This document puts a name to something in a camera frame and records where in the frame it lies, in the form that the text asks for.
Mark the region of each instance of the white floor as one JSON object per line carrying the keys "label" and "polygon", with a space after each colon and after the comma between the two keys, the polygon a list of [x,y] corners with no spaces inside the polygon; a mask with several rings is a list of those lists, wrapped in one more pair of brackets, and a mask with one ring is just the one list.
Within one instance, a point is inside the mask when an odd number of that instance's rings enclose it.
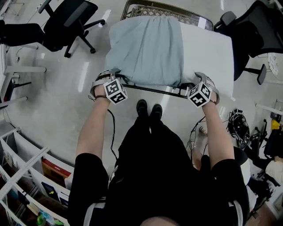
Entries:
{"label": "white floor", "polygon": [[[159,0],[181,8],[199,13],[216,23],[226,11],[233,11],[237,16],[242,15],[254,0]],[[38,23],[44,25],[49,18],[44,11],[36,12],[36,8],[43,0],[27,1],[19,16],[8,11],[6,23]],[[53,0],[51,7],[55,9],[62,0]],[[40,46],[38,50],[23,48],[19,51],[19,64],[47,67],[45,74],[21,74],[20,83],[31,81],[32,84],[17,88],[14,96],[27,96],[28,100],[7,108],[12,123],[19,126],[23,133],[42,146],[48,146],[59,158],[71,164],[75,161],[75,150],[79,132],[91,108],[92,101],[88,99],[91,83],[103,70],[104,59],[110,49],[108,31],[111,25],[120,20],[126,0],[91,0],[99,9],[90,22],[101,19],[106,11],[110,14],[104,27],[92,27],[87,39],[97,49],[90,54],[89,48],[79,38],[73,44],[70,59],[64,58],[65,48],[59,52],[50,52]],[[9,50],[12,63],[19,47]],[[283,56],[277,54],[279,66]],[[260,68],[267,64],[266,58],[254,58],[249,61],[250,67]],[[278,75],[283,80],[283,68]],[[268,73],[269,80],[276,80],[272,73]],[[269,112],[255,107],[255,103],[272,107],[276,98],[282,98],[282,86],[273,84],[258,85],[256,76],[244,72],[234,83],[233,96],[235,101],[222,97],[218,105],[223,120],[227,119],[229,111],[235,107],[244,111],[250,129],[260,126],[263,118],[269,120]],[[168,97],[161,94],[141,90],[127,90],[129,99],[119,105],[111,105],[110,109],[116,118],[116,135],[114,150],[117,150],[127,130],[134,123],[136,103],[144,98],[150,107],[155,103],[163,104],[163,122],[168,125],[184,143],[189,138],[195,123],[203,116],[201,109],[196,109],[186,100]],[[114,157],[110,151],[113,133],[111,115],[107,116],[105,129],[105,144],[103,150],[103,164],[109,171],[114,165]]]}

